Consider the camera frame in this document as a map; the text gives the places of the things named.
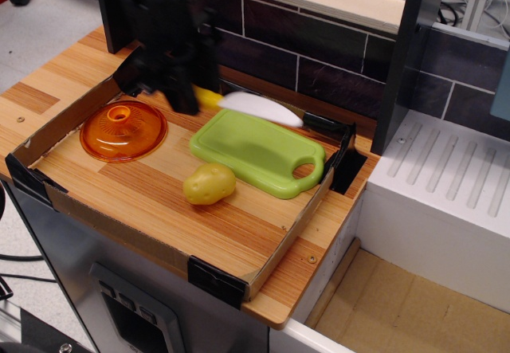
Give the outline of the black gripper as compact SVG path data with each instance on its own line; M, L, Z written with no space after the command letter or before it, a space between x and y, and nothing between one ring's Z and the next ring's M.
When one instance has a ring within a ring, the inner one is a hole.
M220 92L215 12L195 13L192 0L123 0L139 47L117 69L121 90L159 90L175 112L197 115L192 84Z

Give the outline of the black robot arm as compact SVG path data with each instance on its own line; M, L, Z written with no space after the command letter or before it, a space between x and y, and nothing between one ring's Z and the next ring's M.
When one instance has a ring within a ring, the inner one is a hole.
M175 112L195 115L194 88L218 92L216 13L193 13L189 0L121 0L138 47L114 72L129 96L161 92Z

